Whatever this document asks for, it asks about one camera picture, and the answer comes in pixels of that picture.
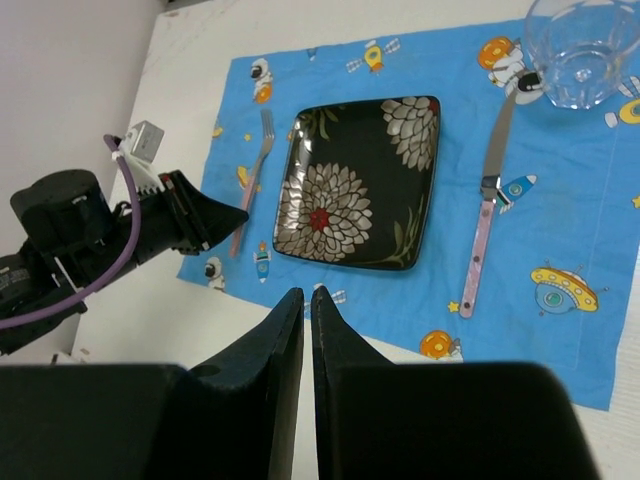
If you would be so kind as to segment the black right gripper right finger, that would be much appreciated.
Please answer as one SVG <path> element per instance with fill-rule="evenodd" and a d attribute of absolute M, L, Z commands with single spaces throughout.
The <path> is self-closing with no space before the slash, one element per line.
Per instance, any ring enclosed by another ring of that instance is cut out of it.
<path fill-rule="evenodd" d="M 323 479 L 595 479 L 568 395 L 525 362 L 396 364 L 311 303 Z"/>

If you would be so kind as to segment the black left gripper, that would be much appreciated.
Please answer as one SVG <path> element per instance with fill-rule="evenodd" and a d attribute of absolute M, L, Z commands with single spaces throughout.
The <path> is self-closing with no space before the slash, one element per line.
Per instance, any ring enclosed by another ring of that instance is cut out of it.
<path fill-rule="evenodd" d="M 159 187 L 136 190 L 140 232 L 117 277 L 168 250 L 182 255 L 209 251 L 249 219 L 247 211 L 201 193 L 180 170 L 159 179 Z M 111 208 L 88 170 L 50 174 L 14 193 L 10 204 L 27 234 L 27 251 L 51 267 L 61 263 L 78 287 L 105 273 L 130 238 L 132 201 Z"/>

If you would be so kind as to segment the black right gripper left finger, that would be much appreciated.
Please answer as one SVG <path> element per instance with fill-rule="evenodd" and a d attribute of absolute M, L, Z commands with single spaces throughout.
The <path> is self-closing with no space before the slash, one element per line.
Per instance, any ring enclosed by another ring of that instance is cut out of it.
<path fill-rule="evenodd" d="M 287 479 L 303 353 L 300 289 L 227 348 L 169 364 L 1 371 L 5 479 Z"/>

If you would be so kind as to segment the pink handled fork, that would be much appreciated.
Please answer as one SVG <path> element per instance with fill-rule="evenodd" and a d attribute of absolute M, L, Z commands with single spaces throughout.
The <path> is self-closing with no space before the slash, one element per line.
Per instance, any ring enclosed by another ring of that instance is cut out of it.
<path fill-rule="evenodd" d="M 263 162 L 270 154 L 275 141 L 274 119 L 273 113 L 270 109 L 261 110 L 261 121 L 263 127 L 262 143 L 257 159 L 253 165 L 253 168 L 251 169 L 251 176 L 249 177 L 248 184 L 245 187 L 241 203 L 241 208 L 247 214 L 250 213 L 251 204 L 256 194 L 256 186 L 259 183 Z M 240 251 L 243 233 L 244 225 L 239 227 L 233 234 L 231 249 L 229 251 L 229 255 L 231 258 L 235 258 Z"/>

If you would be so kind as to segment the black floral square plate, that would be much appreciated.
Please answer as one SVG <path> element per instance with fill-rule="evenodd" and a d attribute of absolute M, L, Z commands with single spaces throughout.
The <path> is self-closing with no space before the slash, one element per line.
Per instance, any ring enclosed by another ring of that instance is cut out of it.
<path fill-rule="evenodd" d="M 403 271 L 418 259 L 432 197 L 441 104 L 432 95 L 300 111 L 272 237 L 306 261 Z"/>

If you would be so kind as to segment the blue space print placemat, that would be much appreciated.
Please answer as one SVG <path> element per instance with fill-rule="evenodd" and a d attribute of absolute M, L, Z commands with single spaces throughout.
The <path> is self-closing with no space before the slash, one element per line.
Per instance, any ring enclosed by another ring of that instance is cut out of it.
<path fill-rule="evenodd" d="M 238 203 L 275 120 L 243 244 L 186 259 L 183 280 L 265 307 L 291 287 L 325 286 L 362 335 L 432 361 L 526 360 L 572 400 L 609 408 L 639 246 L 639 129 L 614 112 L 553 107 L 523 61 L 518 21 L 386 36 L 235 59 L 203 191 Z M 460 305 L 491 131 L 516 106 L 474 313 Z M 432 95 L 441 104 L 435 182 L 416 264 L 403 271 L 324 264 L 272 245 L 296 115 L 354 101 Z"/>

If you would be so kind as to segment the pink handled table knife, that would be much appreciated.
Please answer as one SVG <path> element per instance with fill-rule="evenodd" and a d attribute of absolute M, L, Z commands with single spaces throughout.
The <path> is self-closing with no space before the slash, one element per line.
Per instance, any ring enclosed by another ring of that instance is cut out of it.
<path fill-rule="evenodd" d="M 472 317 L 477 301 L 498 190 L 501 186 L 501 172 L 516 106 L 516 96 L 517 93 L 512 92 L 506 98 L 491 131 L 487 146 L 480 182 L 482 202 L 460 305 L 460 316 L 463 319 Z"/>

